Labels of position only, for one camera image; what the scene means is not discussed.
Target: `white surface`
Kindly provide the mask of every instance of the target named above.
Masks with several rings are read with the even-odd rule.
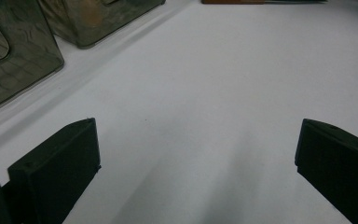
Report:
[[[349,223],[296,172],[302,119],[358,136],[358,1],[171,0],[0,109],[6,168],[97,120],[103,169],[66,224]]]

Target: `white table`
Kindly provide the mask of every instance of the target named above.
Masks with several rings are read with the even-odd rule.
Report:
[[[358,136],[358,1],[169,0],[0,108],[6,168],[97,120],[103,169],[66,224],[349,223],[296,172],[302,119]]]

